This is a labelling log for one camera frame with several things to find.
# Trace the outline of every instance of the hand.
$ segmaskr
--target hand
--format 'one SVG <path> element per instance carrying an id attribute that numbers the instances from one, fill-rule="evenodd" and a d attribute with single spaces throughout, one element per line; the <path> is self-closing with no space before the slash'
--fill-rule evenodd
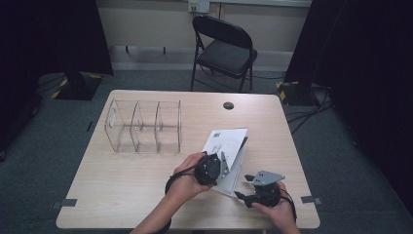
<path id="1" fill-rule="evenodd" d="M 204 153 L 196 153 L 189 155 L 181 165 L 179 165 L 174 171 L 173 174 L 177 174 L 189 167 L 196 165 Z M 167 196 L 172 196 L 177 201 L 180 201 L 182 204 L 191 200 L 198 194 L 208 191 L 211 186 L 200 185 L 197 183 L 197 180 L 194 178 L 194 170 L 188 171 L 185 175 L 178 177 L 170 186 L 170 189 L 167 193 Z"/>
<path id="2" fill-rule="evenodd" d="M 286 192 L 284 192 L 286 191 L 285 185 L 281 181 L 278 181 L 277 185 L 282 190 L 282 196 L 288 197 Z M 258 203 L 252 203 L 252 207 L 257 211 L 267 215 L 283 234 L 300 233 L 294 221 L 291 205 L 284 199 L 280 199 L 280 202 L 272 208 L 263 206 Z"/>

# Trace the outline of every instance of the black cable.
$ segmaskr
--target black cable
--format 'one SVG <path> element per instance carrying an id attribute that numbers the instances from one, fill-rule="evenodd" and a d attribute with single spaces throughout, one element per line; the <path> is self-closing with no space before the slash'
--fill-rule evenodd
<path id="1" fill-rule="evenodd" d="M 284 77 L 283 76 L 280 76 L 280 77 L 263 77 L 263 76 L 253 75 L 252 78 L 263 79 L 263 80 L 281 80 Z"/>
<path id="2" fill-rule="evenodd" d="M 191 171 L 191 170 L 193 170 L 193 169 L 195 169 L 196 167 L 199 167 L 200 165 L 204 164 L 206 161 L 208 161 L 209 159 L 211 159 L 213 156 L 214 156 L 214 154 L 207 155 L 205 158 L 203 158 L 202 160 L 200 160 L 200 161 L 199 161 L 197 164 L 195 164 L 194 166 L 189 167 L 189 168 L 187 168 L 187 169 L 184 169 L 184 170 L 182 170 L 182 171 L 180 171 L 180 172 L 172 175 L 172 176 L 168 179 L 167 184 L 165 185 L 165 194 L 168 193 L 170 186 L 173 184 L 173 182 L 174 182 L 177 178 L 179 178 L 179 177 L 181 177 L 181 176 L 192 176 L 192 174 L 186 174 L 186 173 L 189 172 L 189 171 Z"/>
<path id="3" fill-rule="evenodd" d="M 213 79 L 212 77 L 210 77 L 210 75 L 204 70 L 204 67 L 203 67 L 203 66 L 200 65 L 200 67 L 201 67 L 201 70 L 204 72 L 204 74 L 206 75 L 206 77 L 207 77 L 210 81 L 215 82 L 216 84 L 218 84 L 218 85 L 220 85 L 220 86 L 224 86 L 224 87 L 226 87 L 226 88 L 228 88 L 228 89 L 230 89 L 230 90 L 233 90 L 233 91 L 236 90 L 236 89 L 234 89 L 234 88 L 232 88 L 232 87 L 230 87 L 230 86 L 227 86 L 227 85 L 225 85 L 225 84 L 223 84 L 223 83 L 221 83 L 221 82 L 216 81 L 215 79 Z M 223 74 L 221 74 L 221 75 L 219 75 L 219 76 L 214 75 L 214 77 L 222 77 L 222 76 L 225 76 L 225 75 L 223 75 Z M 221 92 L 221 93 L 223 92 L 222 90 L 220 90 L 220 89 L 218 89 L 218 88 L 216 88 L 216 87 L 212 87 L 212 86 L 209 85 L 209 84 L 206 84 L 206 83 L 203 83 L 203 84 L 206 85 L 206 86 L 209 86 L 209 87 L 211 87 L 211 88 L 213 88 L 213 89 L 215 89 L 216 91 L 219 91 L 219 92 Z"/>
<path id="4" fill-rule="evenodd" d="M 287 123 L 290 124 L 290 123 L 292 123 L 292 122 L 294 122 L 294 121 L 296 121 L 296 120 L 298 120 L 298 119 L 301 119 L 301 118 L 304 118 L 304 117 L 305 117 L 305 119 L 291 132 L 291 135 L 294 135 L 294 133 L 295 133 L 311 116 L 313 116 L 315 113 L 321 113 L 321 112 L 323 112 L 324 110 L 326 110 L 326 109 L 328 109 L 328 108 L 330 108 L 330 107 L 332 106 L 332 103 L 331 103 L 331 101 L 330 101 L 330 102 L 329 102 L 330 104 L 329 104 L 327 107 L 323 108 L 324 105 L 325 105 L 325 100 L 327 99 L 327 95 L 328 95 L 328 94 L 329 94 L 329 89 L 326 89 L 326 92 L 325 92 L 325 94 L 324 94 L 324 98 L 323 98 L 320 106 L 314 108 L 313 110 L 311 110 L 311 111 L 309 111 L 309 112 L 307 112 L 307 113 L 303 113 L 303 114 L 301 114 L 300 116 L 297 116 L 297 117 L 295 117 L 295 118 L 287 121 Z"/>
<path id="5" fill-rule="evenodd" d="M 37 87 L 44 86 L 44 85 L 46 85 L 46 84 L 48 84 L 48 83 L 51 83 L 52 81 L 55 81 L 55 80 L 57 80 L 57 79 L 60 79 L 60 78 L 63 77 L 63 76 L 64 76 L 64 74 L 63 74 L 63 75 L 60 75 L 60 76 L 57 76 L 57 77 L 55 77 L 55 78 L 53 78 L 53 79 L 50 79 L 50 80 L 48 80 L 48 81 L 45 81 L 45 82 L 43 82 L 43 83 L 41 83 L 41 84 L 38 84 Z"/>
<path id="6" fill-rule="evenodd" d="M 331 106 L 332 106 L 332 104 L 328 105 L 328 106 L 327 106 L 326 108 L 324 108 L 324 109 L 321 109 L 321 110 L 317 111 L 317 113 L 321 113 L 321 112 L 323 112 L 324 110 L 329 109 Z M 309 114 L 309 115 L 307 116 L 307 118 L 304 119 L 303 122 L 301 122 L 301 123 L 297 126 L 297 128 L 294 129 L 294 131 L 291 132 L 291 134 L 293 135 L 313 114 Z"/>
<path id="7" fill-rule="evenodd" d="M 308 113 L 308 111 L 298 111 L 298 112 L 292 112 L 292 113 L 285 114 L 285 116 L 294 115 L 294 114 L 306 114 L 306 113 Z"/>
<path id="8" fill-rule="evenodd" d="M 57 83 L 55 83 L 54 85 L 52 85 L 52 86 L 49 87 L 49 88 L 46 88 L 46 89 L 44 89 L 44 90 L 42 90 L 42 91 L 37 92 L 36 95 L 40 95 L 40 94 L 42 94 L 42 93 L 45 93 L 46 91 L 49 91 L 49 90 L 55 88 L 56 86 L 58 86 L 59 84 L 61 84 L 61 82 L 64 80 L 64 77 L 65 77 L 64 75 L 59 76 L 58 78 L 60 78 L 60 80 L 59 80 Z"/>
<path id="9" fill-rule="evenodd" d="M 289 193 L 287 193 L 285 190 L 283 190 L 281 188 L 280 188 L 280 190 L 288 196 L 288 198 L 286 198 L 284 196 L 280 196 L 280 197 L 283 198 L 284 200 L 286 200 L 289 203 L 289 205 L 291 205 L 292 216 L 294 217 L 294 222 L 296 222 L 297 221 L 297 211 L 295 210 L 294 201 L 292 200 L 292 197 L 289 195 Z"/>

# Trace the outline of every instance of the chair leg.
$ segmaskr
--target chair leg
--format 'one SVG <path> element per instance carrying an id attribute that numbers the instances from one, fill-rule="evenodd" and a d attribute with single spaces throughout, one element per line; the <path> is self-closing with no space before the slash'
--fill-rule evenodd
<path id="1" fill-rule="evenodd" d="M 196 69 L 197 69 L 197 64 L 194 62 L 194 66 L 192 68 L 191 92 L 194 90 L 195 70 Z"/>
<path id="2" fill-rule="evenodd" d="M 249 69 L 249 89 L 252 90 L 252 67 Z"/>
<path id="3" fill-rule="evenodd" d="M 240 84 L 240 87 L 238 88 L 238 93 L 241 93 L 243 90 L 243 84 L 245 81 L 245 77 L 246 77 L 246 74 L 243 76 L 243 78 L 241 78 L 241 84 Z"/>

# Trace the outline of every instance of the clear acrylic organizer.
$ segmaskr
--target clear acrylic organizer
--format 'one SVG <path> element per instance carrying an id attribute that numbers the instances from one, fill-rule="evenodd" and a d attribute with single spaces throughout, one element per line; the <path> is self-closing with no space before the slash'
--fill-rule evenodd
<path id="1" fill-rule="evenodd" d="M 179 153 L 180 101 L 113 99 L 105 132 L 115 152 Z"/>

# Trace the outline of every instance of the left hand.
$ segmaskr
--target left hand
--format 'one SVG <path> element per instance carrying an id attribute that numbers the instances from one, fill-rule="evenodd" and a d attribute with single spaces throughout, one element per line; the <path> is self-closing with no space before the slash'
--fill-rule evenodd
<path id="1" fill-rule="evenodd" d="M 173 174 L 179 173 L 189 167 L 196 165 L 204 153 L 196 153 L 189 155 L 181 165 L 179 165 Z M 194 170 L 188 171 L 185 175 L 178 177 L 170 186 L 167 196 L 172 196 L 174 199 L 179 200 L 182 204 L 191 200 L 198 194 L 208 191 L 212 185 L 200 185 L 194 178 Z"/>

